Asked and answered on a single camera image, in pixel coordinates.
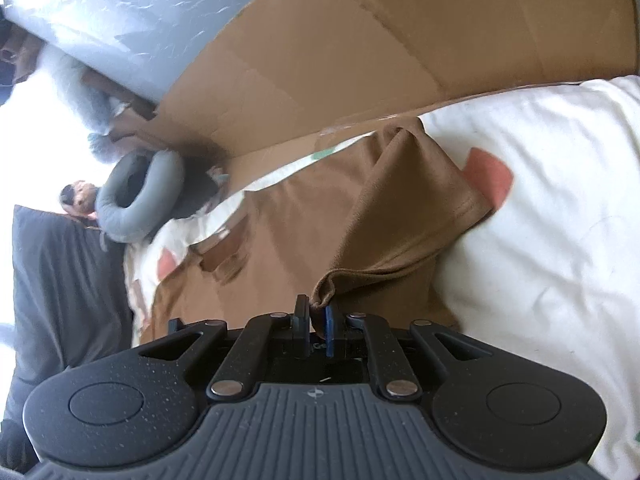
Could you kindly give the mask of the cream bear print blanket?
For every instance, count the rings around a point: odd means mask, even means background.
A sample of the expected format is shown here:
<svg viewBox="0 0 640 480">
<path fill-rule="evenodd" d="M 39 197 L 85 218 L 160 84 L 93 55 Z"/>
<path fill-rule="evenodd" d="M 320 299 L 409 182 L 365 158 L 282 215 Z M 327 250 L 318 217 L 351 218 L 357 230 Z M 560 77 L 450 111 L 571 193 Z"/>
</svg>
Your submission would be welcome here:
<svg viewBox="0 0 640 480">
<path fill-rule="evenodd" d="M 639 474 L 639 79 L 480 96 L 425 113 L 455 161 L 514 175 L 502 207 L 447 250 L 435 288 L 470 336 L 582 378 L 608 411 L 593 466 Z"/>
</svg>

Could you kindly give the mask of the teddy bear toy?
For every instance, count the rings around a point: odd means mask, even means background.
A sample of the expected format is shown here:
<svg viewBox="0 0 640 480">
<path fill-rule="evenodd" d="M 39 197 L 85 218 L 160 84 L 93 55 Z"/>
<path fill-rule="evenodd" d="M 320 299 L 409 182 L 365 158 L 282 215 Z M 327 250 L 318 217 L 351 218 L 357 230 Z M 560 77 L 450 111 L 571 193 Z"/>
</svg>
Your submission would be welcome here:
<svg viewBox="0 0 640 480">
<path fill-rule="evenodd" d="M 66 184 L 58 196 L 61 207 L 74 218 L 96 220 L 99 188 L 85 180 Z"/>
</svg>

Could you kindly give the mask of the brown cardboard sheet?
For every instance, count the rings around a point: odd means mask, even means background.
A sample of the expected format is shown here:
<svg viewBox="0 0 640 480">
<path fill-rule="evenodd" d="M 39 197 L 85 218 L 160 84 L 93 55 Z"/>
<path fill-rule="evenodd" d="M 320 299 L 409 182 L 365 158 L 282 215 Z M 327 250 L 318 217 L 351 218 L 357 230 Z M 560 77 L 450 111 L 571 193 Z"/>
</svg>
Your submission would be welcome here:
<svg viewBox="0 0 640 480">
<path fill-rule="evenodd" d="M 638 29 L 636 0 L 253 0 L 117 130 L 221 156 L 239 190 L 395 117 L 632 74 Z"/>
</svg>

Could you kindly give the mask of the white pillow in plastic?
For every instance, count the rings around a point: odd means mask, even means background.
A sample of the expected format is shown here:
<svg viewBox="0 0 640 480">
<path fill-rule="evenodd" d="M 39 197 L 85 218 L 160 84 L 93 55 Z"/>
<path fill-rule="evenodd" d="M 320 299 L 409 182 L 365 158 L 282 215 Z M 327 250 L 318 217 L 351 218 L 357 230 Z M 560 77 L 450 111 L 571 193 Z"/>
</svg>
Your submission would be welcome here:
<svg viewBox="0 0 640 480">
<path fill-rule="evenodd" d="M 102 164 L 123 158 L 128 148 L 118 145 L 120 140 L 116 138 L 114 122 L 125 110 L 125 103 L 83 82 L 82 77 L 91 75 L 92 70 L 50 44 L 40 51 L 37 68 L 52 76 L 54 88 L 61 92 L 63 101 L 79 118 L 93 157 Z"/>
</svg>

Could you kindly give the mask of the grey neck pillow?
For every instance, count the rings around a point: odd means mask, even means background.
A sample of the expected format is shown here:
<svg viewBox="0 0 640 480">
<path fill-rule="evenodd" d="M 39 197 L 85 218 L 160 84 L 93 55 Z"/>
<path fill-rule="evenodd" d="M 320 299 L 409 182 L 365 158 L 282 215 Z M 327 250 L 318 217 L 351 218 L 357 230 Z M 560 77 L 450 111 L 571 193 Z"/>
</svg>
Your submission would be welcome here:
<svg viewBox="0 0 640 480">
<path fill-rule="evenodd" d="M 184 162 L 177 152 L 128 153 L 96 196 L 101 230 L 117 243 L 142 242 L 168 219 L 185 177 Z"/>
</svg>

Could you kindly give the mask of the dark grey pillow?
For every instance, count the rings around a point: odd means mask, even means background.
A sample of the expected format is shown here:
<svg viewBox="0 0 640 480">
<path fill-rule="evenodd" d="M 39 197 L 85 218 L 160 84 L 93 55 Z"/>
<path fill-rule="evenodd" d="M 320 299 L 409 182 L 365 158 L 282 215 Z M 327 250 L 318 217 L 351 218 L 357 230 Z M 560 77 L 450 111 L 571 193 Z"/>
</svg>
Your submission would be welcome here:
<svg viewBox="0 0 640 480">
<path fill-rule="evenodd" d="M 1 465 L 38 462 L 23 424 L 46 379 L 131 346 L 125 247 L 93 220 L 17 206 L 12 224 L 15 367 L 1 422 Z"/>
</svg>

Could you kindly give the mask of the brown t-shirt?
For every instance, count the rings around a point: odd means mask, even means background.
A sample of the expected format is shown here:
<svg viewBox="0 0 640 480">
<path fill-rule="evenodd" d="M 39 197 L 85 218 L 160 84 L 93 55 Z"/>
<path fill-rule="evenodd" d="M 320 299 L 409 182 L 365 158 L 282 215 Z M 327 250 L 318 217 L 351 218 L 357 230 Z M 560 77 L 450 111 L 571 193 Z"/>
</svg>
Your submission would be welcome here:
<svg viewBox="0 0 640 480">
<path fill-rule="evenodd" d="M 141 338 L 163 337 L 173 318 L 240 328 L 302 295 L 316 327 L 327 308 L 450 325 L 430 297 L 437 256 L 490 210 L 420 120 L 389 125 L 246 193 L 229 234 L 160 283 Z"/>
</svg>

